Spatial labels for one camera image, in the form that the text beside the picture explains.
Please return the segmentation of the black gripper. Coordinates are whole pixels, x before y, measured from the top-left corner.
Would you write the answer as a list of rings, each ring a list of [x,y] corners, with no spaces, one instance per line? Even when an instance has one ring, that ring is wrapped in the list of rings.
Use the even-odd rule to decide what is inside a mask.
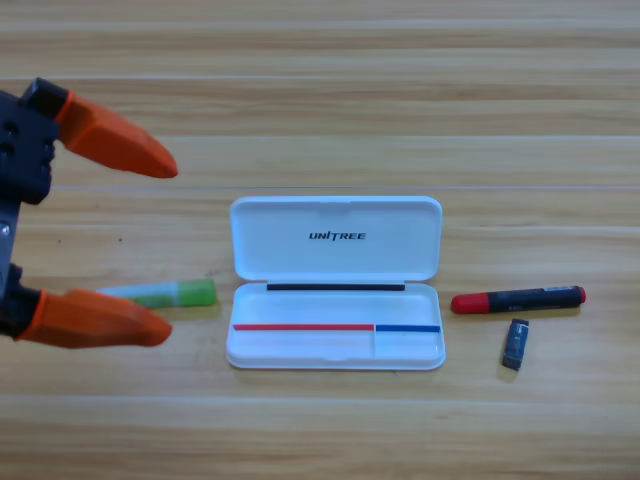
[[[21,96],[1,93],[1,334],[19,337],[41,297],[20,285],[11,262],[21,206],[38,205],[51,188],[54,143],[110,169],[153,178],[178,175],[172,154],[116,112],[42,78]]]

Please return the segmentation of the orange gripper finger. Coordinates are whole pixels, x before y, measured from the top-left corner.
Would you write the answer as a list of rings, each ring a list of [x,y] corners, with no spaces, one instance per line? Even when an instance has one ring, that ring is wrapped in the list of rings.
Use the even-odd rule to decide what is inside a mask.
[[[61,348],[153,347],[171,332],[168,322],[138,304],[75,289],[63,295],[43,292],[29,325],[15,339]]]

